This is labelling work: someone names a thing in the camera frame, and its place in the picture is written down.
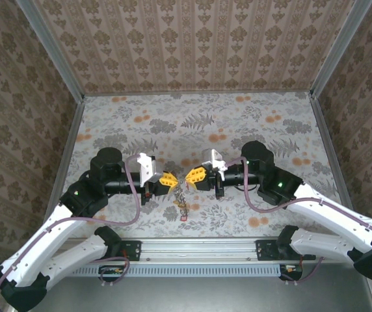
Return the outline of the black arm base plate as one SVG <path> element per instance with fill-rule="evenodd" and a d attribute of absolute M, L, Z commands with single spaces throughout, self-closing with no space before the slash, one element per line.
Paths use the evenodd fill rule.
<path fill-rule="evenodd" d="M 118 255 L 130 261 L 140 261 L 142 242 L 140 240 L 123 240 Z"/>
<path fill-rule="evenodd" d="M 258 261 L 277 261 L 284 258 L 275 240 L 257 240 L 256 253 Z"/>

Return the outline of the aluminium table side rail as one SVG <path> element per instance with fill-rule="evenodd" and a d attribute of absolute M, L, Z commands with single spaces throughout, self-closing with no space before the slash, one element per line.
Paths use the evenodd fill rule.
<path fill-rule="evenodd" d="M 323 146 L 325 147 L 326 155 L 330 163 L 330 168 L 334 176 L 336 187 L 339 192 L 339 197 L 342 203 L 348 206 L 351 204 L 351 199 L 349 197 L 349 192 L 347 190 L 345 180 L 343 178 L 343 174 L 339 166 L 338 158 L 337 158 L 337 155 L 336 155 L 333 143 L 332 143 L 332 139 L 330 137 L 330 133 L 328 131 L 328 127 L 326 125 L 326 121 L 323 116 L 319 101 L 317 98 L 313 97 L 310 93 L 308 93 L 308 95 L 309 95 L 310 103 L 312 106 L 312 111 L 315 116 L 317 126 L 319 128 L 319 132 L 321 134 Z"/>
<path fill-rule="evenodd" d="M 67 176 L 70 161 L 72 158 L 73 149 L 75 146 L 75 141 L 76 141 L 79 127 L 81 124 L 81 120 L 83 117 L 84 108 L 85 108 L 85 104 L 83 103 L 83 101 L 78 103 L 76 106 L 75 114 L 72 120 L 70 131 L 68 133 L 68 138 L 66 140 L 66 144 L 65 144 L 64 151 L 62 154 L 59 171 L 57 173 L 55 184 L 53 185 L 53 189 L 51 193 L 51 200 L 53 203 L 56 203 L 59 200 L 62 194 L 62 190 L 64 188 L 66 176 Z"/>

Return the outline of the aluminium frame post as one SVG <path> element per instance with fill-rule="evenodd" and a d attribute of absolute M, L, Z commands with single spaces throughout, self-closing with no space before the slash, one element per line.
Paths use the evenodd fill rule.
<path fill-rule="evenodd" d="M 16 0 L 16 2 L 48 53 L 57 71 L 60 73 L 62 80 L 74 100 L 77 104 L 81 104 L 85 92 L 77 81 L 76 76 L 73 74 L 69 62 L 66 60 L 64 53 L 60 49 L 59 41 L 54 38 L 53 33 L 49 30 L 49 27 L 42 17 L 42 13 L 38 9 L 35 1 Z"/>
<path fill-rule="evenodd" d="M 372 0 L 355 0 L 353 3 L 310 88 L 312 98 L 317 99 L 324 90 L 371 5 Z"/>

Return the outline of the grey steel panel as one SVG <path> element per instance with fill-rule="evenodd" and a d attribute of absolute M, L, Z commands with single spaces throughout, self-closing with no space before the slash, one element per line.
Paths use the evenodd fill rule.
<path fill-rule="evenodd" d="M 372 312 L 372 281 L 324 264 L 294 285 L 279 278 L 66 278 L 32 312 Z"/>

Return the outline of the round keyring disc with rings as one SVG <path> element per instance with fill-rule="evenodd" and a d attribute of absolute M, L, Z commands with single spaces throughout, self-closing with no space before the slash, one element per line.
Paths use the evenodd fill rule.
<path fill-rule="evenodd" d="M 180 216 L 181 215 L 189 215 L 190 205 L 186 201 L 181 182 L 178 182 L 178 185 L 179 185 L 179 187 L 173 192 L 174 205 L 176 205 L 178 207 Z"/>

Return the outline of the aluminium front frame rail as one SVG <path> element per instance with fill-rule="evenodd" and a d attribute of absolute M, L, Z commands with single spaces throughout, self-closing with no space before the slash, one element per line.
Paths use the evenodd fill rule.
<path fill-rule="evenodd" d="M 140 261 L 137 262 L 243 262 L 258 261 L 257 240 L 275 240 L 284 258 L 277 261 L 295 263 L 299 260 L 312 262 L 324 257 L 330 261 L 351 262 L 372 250 L 372 240 L 365 246 L 354 245 L 347 239 L 336 235 L 303 232 L 292 242 L 275 237 L 252 238 L 189 238 L 189 239 L 122 239 L 122 241 L 141 241 Z"/>

